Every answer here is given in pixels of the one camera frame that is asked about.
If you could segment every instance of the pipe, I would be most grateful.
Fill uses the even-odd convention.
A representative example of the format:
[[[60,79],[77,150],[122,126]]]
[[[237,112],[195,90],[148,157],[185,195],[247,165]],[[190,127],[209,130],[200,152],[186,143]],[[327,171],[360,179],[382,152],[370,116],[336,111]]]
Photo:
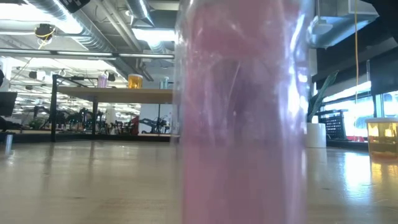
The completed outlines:
[[[102,60],[107,58],[120,57],[127,58],[151,58],[151,59],[174,59],[172,54],[145,54],[145,53],[109,53],[109,52],[76,52],[61,50],[32,50],[32,49],[5,49],[0,48],[0,54],[8,57],[33,57],[33,58],[69,58],[83,59],[100,57]]]
[[[27,4],[35,6],[43,13],[50,14],[58,21],[62,23],[78,24],[82,28],[82,35],[89,37],[75,37],[74,39],[81,45],[86,47],[89,51],[93,52],[113,52],[115,48],[109,43],[105,36],[98,30],[93,22],[84,14],[83,11],[79,10],[74,14],[70,14],[64,6],[62,6],[58,0],[24,0]],[[115,66],[116,69],[122,71],[125,78],[129,74],[136,73],[136,69],[132,68],[121,58],[117,58],[115,61],[109,61],[109,64]],[[149,81],[153,81],[151,76],[145,75],[145,78]]]
[[[150,6],[146,0],[125,0],[127,8],[130,10],[135,23],[137,20],[142,20],[143,22],[155,27],[152,18],[150,17]]]
[[[131,39],[129,39],[128,36],[126,36],[126,33],[122,29],[120,29],[118,23],[113,19],[112,15],[109,13],[109,11],[105,8],[104,4],[101,2],[101,0],[94,0],[94,3],[99,7],[104,12],[104,15],[109,19],[111,22],[112,26],[119,32],[123,40],[128,44],[128,46],[134,50],[134,51],[139,51],[137,46],[135,45],[134,42],[132,42]]]
[[[0,35],[35,35],[35,32],[31,32],[29,30],[7,30],[0,29]],[[90,37],[89,35],[81,35],[81,34],[53,34],[56,37]]]
[[[149,48],[154,54],[166,54],[166,47],[164,46],[162,41],[159,42],[151,42],[147,41]]]
[[[104,3],[106,4],[106,7],[109,9],[110,13],[113,14],[113,16],[116,18],[116,20],[119,22],[119,25],[123,28],[123,30],[126,32],[126,34],[130,37],[132,42],[134,43],[135,46],[137,46],[138,51],[142,52],[141,45],[139,41],[137,40],[136,36],[132,32],[131,28],[128,28],[127,25],[124,23],[123,18],[120,16],[119,12],[116,10],[115,6],[111,4],[109,0],[104,0]]]

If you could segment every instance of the ceiling light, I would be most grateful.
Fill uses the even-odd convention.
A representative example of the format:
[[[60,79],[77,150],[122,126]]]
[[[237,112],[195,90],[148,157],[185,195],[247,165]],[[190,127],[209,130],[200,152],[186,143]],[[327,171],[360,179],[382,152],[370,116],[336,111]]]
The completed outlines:
[[[66,15],[62,17],[62,20],[51,16],[50,14],[44,13],[37,9],[30,3],[27,4],[7,4],[0,3],[0,20],[8,19],[14,21],[30,21],[38,23],[52,23],[67,34],[79,34],[83,31],[80,23],[73,18],[73,16],[65,9],[59,1],[54,1],[59,8]]]
[[[86,73],[89,75],[99,75],[102,74],[104,70],[112,70],[113,72],[116,70],[113,66],[110,66],[108,63],[103,60],[76,60],[76,59],[57,59],[58,62],[77,69],[79,71],[67,70],[68,73]]]
[[[147,42],[175,41],[177,36],[173,29],[133,29],[137,39]]]
[[[0,53],[2,54],[46,54],[46,55],[50,55],[51,51],[49,50],[24,50],[24,49],[0,49]]]
[[[77,56],[89,56],[89,57],[107,57],[112,56],[112,53],[98,53],[98,52],[64,52],[58,51],[60,55],[77,55]]]
[[[18,95],[22,95],[22,96],[42,96],[42,97],[47,97],[51,96],[51,93],[18,93]],[[61,97],[68,97],[68,95],[64,95],[64,94],[58,94],[57,95],[59,98]]]

